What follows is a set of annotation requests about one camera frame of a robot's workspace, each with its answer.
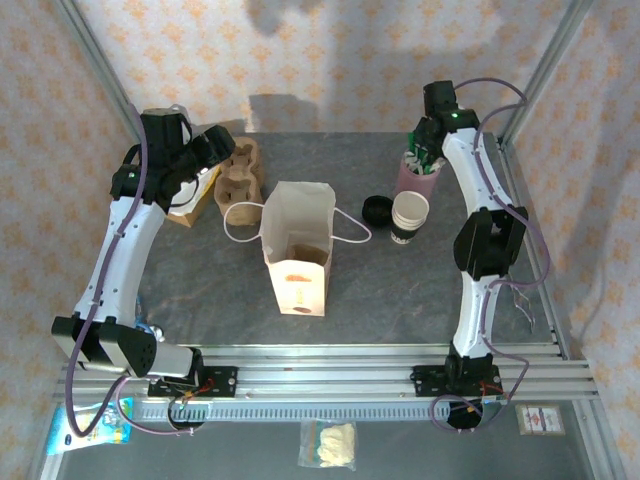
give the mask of white paper bag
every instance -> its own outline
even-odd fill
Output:
[[[364,243],[371,238],[364,225],[335,204],[335,192],[326,183],[278,182],[264,204],[256,237],[246,240],[231,237],[225,215],[224,228],[231,239],[246,242],[262,238],[264,261],[281,313],[324,316],[333,241]],[[334,211],[361,226],[367,238],[349,240],[334,236]]]

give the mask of pink cup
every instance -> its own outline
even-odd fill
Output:
[[[396,197],[400,192],[410,191],[419,193],[427,200],[430,200],[431,192],[433,192],[433,187],[436,186],[440,170],[429,175],[418,175],[409,170],[404,159],[401,159],[400,171],[398,172],[398,180],[393,196]]]

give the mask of small card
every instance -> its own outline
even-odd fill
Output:
[[[521,435],[564,435],[559,405],[516,406]]]

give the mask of robotic arm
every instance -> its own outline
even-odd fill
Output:
[[[454,259],[462,273],[462,305],[458,329],[451,342],[444,367],[415,367],[412,376],[420,395],[455,394],[479,396],[481,384],[500,386],[493,355],[482,338],[490,341],[497,289],[489,297],[482,314],[482,303],[489,285],[507,275],[516,261],[524,238],[525,226],[509,215],[494,196],[511,206],[511,199],[498,179],[481,139],[479,156],[491,194],[474,154],[474,137],[479,127],[473,110],[457,104],[451,81],[424,87],[426,116],[414,131],[416,146],[425,152],[428,163],[444,157],[451,163],[467,206],[468,219],[454,241]],[[524,218],[524,207],[514,208]]]
[[[132,164],[140,151],[140,145],[135,145],[112,179],[109,224],[89,285],[73,315],[56,317],[51,331],[71,357],[93,307],[93,321],[78,356],[82,368],[136,377],[160,376],[167,383],[198,387],[206,381],[200,352],[157,342],[153,335],[134,328],[135,299],[151,244],[171,206],[171,199],[180,191],[180,184],[228,158],[235,143],[220,126],[194,138],[187,119],[173,109],[146,110],[141,120],[148,148],[146,176],[142,180],[141,165]],[[186,144],[183,127],[189,133]],[[126,229],[119,234],[118,228],[131,209],[141,181],[144,181],[144,190],[140,202]],[[117,248],[112,247],[114,235],[121,237]],[[109,268],[99,300],[95,302],[95,288],[101,283],[99,277],[105,259],[110,262]]]

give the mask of white string handle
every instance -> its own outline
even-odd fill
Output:
[[[357,221],[355,218],[353,218],[351,215],[344,213],[342,210],[340,210],[338,207],[335,207],[334,210],[338,213],[341,213],[344,217],[346,217],[348,220],[351,220],[353,223],[355,223],[356,225],[358,225],[359,227],[362,227],[362,229],[367,232],[367,238],[365,238],[364,240],[351,240],[349,238],[342,238],[342,237],[336,237],[335,235],[331,235],[331,238],[333,238],[334,240],[341,240],[343,242],[347,242],[347,243],[366,243],[369,240],[371,240],[371,230],[369,230],[367,227],[365,227],[363,224],[361,224],[359,221]]]
[[[229,238],[230,238],[231,240],[233,240],[234,242],[238,242],[238,243],[249,243],[249,242],[253,242],[256,238],[259,238],[259,237],[260,237],[260,232],[258,232],[258,234],[257,234],[257,235],[255,235],[255,236],[253,236],[253,237],[251,237],[251,238],[245,238],[245,239],[242,239],[242,238],[236,238],[236,237],[232,236],[232,235],[229,233],[229,230],[227,229],[227,215],[229,215],[229,212],[230,212],[234,207],[237,207],[238,205],[253,205],[253,206],[256,206],[256,207],[260,207],[260,208],[264,208],[264,205],[262,205],[261,203],[255,203],[255,202],[238,202],[238,203],[234,203],[233,205],[231,205],[231,206],[229,207],[229,209],[228,209],[226,212],[224,212],[224,218],[222,219],[222,222],[223,222],[223,223],[222,223],[222,225],[223,225],[223,227],[224,227],[224,233],[226,233],[226,234],[227,234],[227,237],[229,237]]]

